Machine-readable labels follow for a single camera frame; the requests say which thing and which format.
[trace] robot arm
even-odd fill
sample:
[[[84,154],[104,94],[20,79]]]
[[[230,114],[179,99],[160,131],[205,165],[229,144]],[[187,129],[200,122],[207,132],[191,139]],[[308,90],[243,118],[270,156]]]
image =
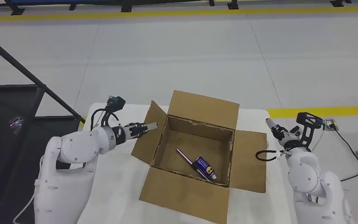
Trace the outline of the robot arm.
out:
[[[35,181],[35,223],[76,224],[91,195],[99,154],[106,154],[116,145],[156,128],[157,123],[130,123],[124,127],[95,127],[91,132],[53,137]],[[57,160],[84,166],[57,170]]]
[[[307,128],[321,126],[318,125],[322,122],[319,118],[307,123],[306,119],[312,116],[315,117],[308,113],[299,114],[298,122],[305,127],[303,136]],[[267,119],[266,123],[284,147],[298,224],[354,224],[339,178],[332,172],[322,171],[317,157],[308,148],[313,130],[309,137],[300,138],[302,132],[298,126],[288,131],[271,119]],[[320,203],[312,202],[312,196],[320,198]]]

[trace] open cardboard box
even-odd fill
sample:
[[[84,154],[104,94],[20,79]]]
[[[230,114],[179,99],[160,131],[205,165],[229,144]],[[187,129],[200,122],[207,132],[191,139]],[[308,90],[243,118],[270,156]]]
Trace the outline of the open cardboard box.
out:
[[[226,223],[229,188],[266,191],[266,133],[235,130],[239,104],[174,91],[166,114],[152,101],[145,123],[158,128],[139,138],[132,155],[150,165],[139,199],[216,223]],[[203,157],[217,179],[202,178],[192,161]]]

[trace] floor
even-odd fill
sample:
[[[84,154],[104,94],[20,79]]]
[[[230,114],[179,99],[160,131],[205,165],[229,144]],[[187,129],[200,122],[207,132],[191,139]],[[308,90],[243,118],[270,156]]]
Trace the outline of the floor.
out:
[[[108,95],[168,105],[173,90],[254,109],[358,105],[353,13],[1,22],[0,33],[1,46],[82,115]],[[31,82],[1,58],[0,85],[19,83]],[[47,96],[37,114],[68,112]],[[357,117],[335,119],[358,148]],[[341,179],[358,172],[334,132],[324,134],[315,154]],[[343,184],[356,220],[357,186],[358,178]]]

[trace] yellow floor line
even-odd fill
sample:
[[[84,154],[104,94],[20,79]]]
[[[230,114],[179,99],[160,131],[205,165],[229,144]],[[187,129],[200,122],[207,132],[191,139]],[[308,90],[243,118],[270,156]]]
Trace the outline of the yellow floor line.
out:
[[[299,112],[309,112],[320,118],[329,118],[333,116],[358,116],[358,106],[333,106],[328,108],[280,108],[267,109],[270,117],[276,118],[296,118]]]
[[[138,18],[161,16],[215,16],[215,15],[240,15],[240,14],[305,14],[305,13],[351,13],[358,12],[358,7],[325,7],[325,8],[257,8],[240,10],[179,10],[179,11],[148,11],[130,13],[69,13],[58,15],[26,15],[0,16],[0,21],[18,20],[85,20],[85,19],[114,19],[114,18]]]

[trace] white tablecloth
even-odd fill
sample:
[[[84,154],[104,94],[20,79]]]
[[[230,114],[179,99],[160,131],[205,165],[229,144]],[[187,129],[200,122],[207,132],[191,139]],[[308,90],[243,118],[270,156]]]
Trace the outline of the white tablecloth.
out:
[[[91,106],[84,130],[90,129],[92,113],[106,104]],[[127,104],[116,115],[122,125],[143,122],[149,105]],[[95,122],[101,113],[95,116]],[[238,130],[267,133],[269,149],[275,149],[275,140],[265,123],[269,117],[266,110],[240,109]],[[98,159],[91,197],[78,224],[153,223],[189,224],[211,223],[200,218],[162,208],[140,201],[149,166],[130,155],[134,140],[117,146],[113,151]],[[284,182],[278,161],[267,163],[267,192],[265,194],[230,189],[227,223],[240,224],[290,224],[290,213],[285,194]]]

